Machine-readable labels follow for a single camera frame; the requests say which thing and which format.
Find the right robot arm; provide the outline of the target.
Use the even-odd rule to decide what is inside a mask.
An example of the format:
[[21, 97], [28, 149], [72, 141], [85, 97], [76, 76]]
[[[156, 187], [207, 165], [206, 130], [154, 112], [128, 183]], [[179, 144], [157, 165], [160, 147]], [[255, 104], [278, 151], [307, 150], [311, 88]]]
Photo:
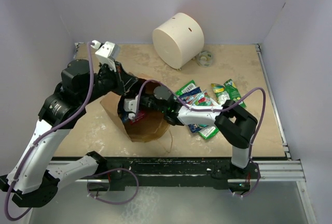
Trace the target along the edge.
[[227, 100], [222, 106], [189, 105], [165, 86], [156, 87], [153, 94], [143, 93], [140, 88], [136, 100], [137, 110], [144, 108], [160, 112], [170, 125], [199, 124], [217, 128], [232, 145], [232, 175], [242, 178], [249, 172], [253, 140], [262, 120], [238, 102]]

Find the blue snack packet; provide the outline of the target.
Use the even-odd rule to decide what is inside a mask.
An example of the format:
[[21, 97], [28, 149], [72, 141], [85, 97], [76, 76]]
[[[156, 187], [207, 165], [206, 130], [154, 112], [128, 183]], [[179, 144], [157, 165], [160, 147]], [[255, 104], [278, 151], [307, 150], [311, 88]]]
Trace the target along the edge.
[[120, 119], [121, 119], [121, 121], [122, 121], [123, 123], [125, 123], [125, 122], [127, 122], [127, 121], [129, 120], [127, 114], [122, 114], [122, 115], [120, 116]]

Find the small yellow green snack packet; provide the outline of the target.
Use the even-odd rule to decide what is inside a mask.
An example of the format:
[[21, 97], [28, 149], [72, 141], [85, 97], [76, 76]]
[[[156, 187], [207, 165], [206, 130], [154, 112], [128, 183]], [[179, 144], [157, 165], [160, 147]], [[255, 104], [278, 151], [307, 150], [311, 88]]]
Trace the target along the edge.
[[216, 95], [217, 101], [220, 105], [223, 105], [227, 100], [230, 99], [228, 92], [224, 85], [212, 83], [211, 84], [212, 90]]

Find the brown paper bag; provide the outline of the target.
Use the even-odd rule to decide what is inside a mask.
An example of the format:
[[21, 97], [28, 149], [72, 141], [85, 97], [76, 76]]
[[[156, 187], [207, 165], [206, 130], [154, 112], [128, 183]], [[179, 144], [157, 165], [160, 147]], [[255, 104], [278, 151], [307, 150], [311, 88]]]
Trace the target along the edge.
[[146, 116], [130, 124], [129, 120], [123, 123], [120, 119], [123, 110], [124, 98], [115, 93], [108, 93], [100, 104], [113, 122], [110, 135], [107, 138], [108, 148], [113, 153], [126, 156], [166, 156], [171, 153], [173, 135], [170, 125], [163, 119], [162, 113], [153, 110], [144, 110]]

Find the blue salt vinegar chips bag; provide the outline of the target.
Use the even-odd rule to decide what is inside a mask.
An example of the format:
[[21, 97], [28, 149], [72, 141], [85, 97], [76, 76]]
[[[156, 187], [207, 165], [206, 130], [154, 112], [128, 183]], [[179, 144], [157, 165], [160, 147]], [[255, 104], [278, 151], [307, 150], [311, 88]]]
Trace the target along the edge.
[[[201, 92], [202, 91], [201, 91], [200, 87], [196, 87], [196, 88], [192, 89], [191, 91], [180, 95], [179, 98], [181, 100], [183, 100], [185, 103], [189, 104], [192, 96], [195, 94], [201, 93]], [[202, 130], [203, 128], [205, 128], [206, 125], [190, 124], [188, 127], [189, 127], [191, 133], [196, 133], [196, 132], [199, 132], [200, 130]]]

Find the large green chips bag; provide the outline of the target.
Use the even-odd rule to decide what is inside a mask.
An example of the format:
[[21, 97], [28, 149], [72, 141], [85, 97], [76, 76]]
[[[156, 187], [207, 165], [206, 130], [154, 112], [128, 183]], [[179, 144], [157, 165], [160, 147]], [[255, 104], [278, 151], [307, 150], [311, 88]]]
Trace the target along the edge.
[[[195, 83], [194, 80], [189, 81], [188, 83], [186, 83], [182, 88], [180, 88], [178, 91], [176, 91], [176, 95], [180, 96], [186, 92], [191, 91], [192, 89], [198, 87]], [[214, 103], [214, 106], [218, 105], [217, 102], [211, 98], [211, 100]], [[206, 126], [205, 128], [203, 128], [202, 130], [200, 130], [199, 133], [204, 139], [210, 139], [212, 137], [214, 137], [217, 133], [218, 130], [216, 127], [213, 126]]]

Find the teal snack packet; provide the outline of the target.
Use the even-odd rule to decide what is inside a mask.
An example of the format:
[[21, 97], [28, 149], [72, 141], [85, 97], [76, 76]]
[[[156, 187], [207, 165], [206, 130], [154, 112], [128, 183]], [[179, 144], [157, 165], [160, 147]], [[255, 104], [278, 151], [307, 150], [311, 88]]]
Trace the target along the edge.
[[194, 106], [214, 106], [214, 103], [206, 90], [194, 95], [186, 96], [183, 98], [183, 101], [186, 104]]

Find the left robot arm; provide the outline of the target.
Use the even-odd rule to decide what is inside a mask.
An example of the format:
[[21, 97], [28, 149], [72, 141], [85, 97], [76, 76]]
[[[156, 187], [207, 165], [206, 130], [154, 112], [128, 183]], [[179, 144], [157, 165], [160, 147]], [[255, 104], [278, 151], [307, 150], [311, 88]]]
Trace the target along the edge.
[[75, 60], [61, 73], [61, 82], [49, 96], [39, 114], [33, 136], [15, 168], [1, 176], [1, 190], [7, 201], [20, 208], [40, 208], [59, 190], [84, 177], [102, 178], [117, 169], [95, 151], [56, 169], [49, 162], [86, 106], [110, 92], [119, 96], [137, 95], [138, 77], [127, 73], [120, 62], [109, 61], [93, 71], [88, 60]]

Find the red snack packet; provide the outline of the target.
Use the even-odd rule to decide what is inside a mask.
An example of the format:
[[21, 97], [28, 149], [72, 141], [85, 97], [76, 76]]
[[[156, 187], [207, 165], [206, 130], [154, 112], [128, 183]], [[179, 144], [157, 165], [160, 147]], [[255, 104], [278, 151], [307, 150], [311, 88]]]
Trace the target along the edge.
[[129, 120], [130, 124], [134, 124], [140, 120], [142, 120], [146, 116], [146, 113], [142, 110], [140, 110], [134, 117], [133, 119]]

